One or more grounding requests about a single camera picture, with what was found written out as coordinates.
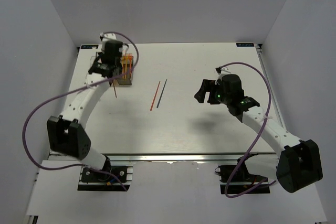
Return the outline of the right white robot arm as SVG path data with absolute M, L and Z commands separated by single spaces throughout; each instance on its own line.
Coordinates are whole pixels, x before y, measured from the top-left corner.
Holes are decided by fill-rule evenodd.
M 236 74 L 220 74 L 217 80 L 204 79 L 194 95 L 198 103 L 224 104 L 229 113 L 254 130 L 276 153 L 275 158 L 249 153 L 238 159 L 234 176 L 247 182 L 255 176 L 271 178 L 294 193 L 323 178 L 320 152 L 313 140 L 302 140 L 289 133 L 265 111 L 254 98 L 244 94 Z

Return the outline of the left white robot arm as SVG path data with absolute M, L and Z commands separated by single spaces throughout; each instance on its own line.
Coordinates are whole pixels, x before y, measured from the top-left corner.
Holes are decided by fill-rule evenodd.
M 118 40 L 104 41 L 102 51 L 97 53 L 86 74 L 85 89 L 76 94 L 58 117 L 51 116 L 47 121 L 50 149 L 92 167 L 93 176 L 101 182 L 110 178 L 111 168 L 108 158 L 91 146 L 85 128 L 99 99 L 112 84 L 108 79 L 122 72 L 122 49 L 123 43 Z

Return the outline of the red-orange chopstick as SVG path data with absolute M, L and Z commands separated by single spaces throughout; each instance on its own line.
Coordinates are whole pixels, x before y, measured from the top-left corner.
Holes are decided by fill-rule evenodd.
M 151 103 L 151 106 L 150 106 L 150 111 L 153 110 L 153 107 L 154 107 L 154 104 L 155 104 L 155 100 L 156 100 L 156 97 L 157 97 L 157 94 L 158 94 L 158 90 L 159 90 L 160 84 L 161 84 L 161 81 L 159 81 L 158 84 L 157 84 L 157 87 L 156 87 L 156 90 L 155 90 L 155 93 L 154 93 L 154 96 L 153 96 L 153 100 L 152 100 L 152 103 Z
M 115 98 L 117 99 L 118 96 L 117 96 L 117 91 L 116 91 L 116 81 L 115 80 L 113 80 L 113 90 L 114 90 Z

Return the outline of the yellow-orange plastic fork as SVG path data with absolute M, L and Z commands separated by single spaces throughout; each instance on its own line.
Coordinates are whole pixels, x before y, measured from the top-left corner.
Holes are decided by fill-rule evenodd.
M 124 73 L 124 77 L 123 77 L 123 78 L 124 78 L 124 79 L 127 79 L 127 75 L 128 75 L 128 74 L 127 74 L 127 71 L 128 71 L 128 68 L 129 68 L 129 67 L 128 67 L 128 65 L 129 65 L 129 62 L 128 62 L 128 53 L 125 53 L 124 56 L 126 56 L 126 59 L 127 59 L 127 70 L 126 70 L 126 72 Z

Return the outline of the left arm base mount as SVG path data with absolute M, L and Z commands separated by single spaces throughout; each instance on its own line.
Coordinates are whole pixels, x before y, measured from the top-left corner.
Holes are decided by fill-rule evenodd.
M 129 189 L 132 182 L 133 167 L 127 165 L 111 166 L 111 174 L 102 174 L 83 168 L 78 181 L 78 191 L 121 191 Z

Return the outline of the red-orange plastic fork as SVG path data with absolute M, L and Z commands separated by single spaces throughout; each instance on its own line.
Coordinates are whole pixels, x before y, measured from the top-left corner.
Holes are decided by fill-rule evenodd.
M 128 62 L 129 62 L 129 79 L 132 77 L 132 69 L 133 69 L 133 62 L 134 62 L 134 57 L 133 53 L 128 54 Z

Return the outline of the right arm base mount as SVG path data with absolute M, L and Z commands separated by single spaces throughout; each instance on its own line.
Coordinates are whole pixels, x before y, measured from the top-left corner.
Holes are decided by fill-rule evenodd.
M 214 173 L 219 176 L 220 193 L 222 195 L 225 195 L 225 187 L 229 176 L 242 156 L 242 153 L 214 154 L 216 158 L 215 161 L 217 161 L 217 167 L 214 169 Z M 248 194 L 270 194 L 270 186 L 267 178 L 249 173 L 243 164 L 231 179 L 227 193 L 230 196 L 237 195 L 252 188 L 261 181 L 263 181 L 263 183 L 256 189 L 248 192 Z

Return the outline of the yellow-orange plastic fork bent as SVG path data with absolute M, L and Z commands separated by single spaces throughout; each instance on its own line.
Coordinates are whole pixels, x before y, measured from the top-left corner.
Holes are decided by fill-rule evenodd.
M 127 70 L 127 59 L 126 56 L 123 56 L 121 58 L 121 64 L 122 64 L 122 73 L 125 73 Z

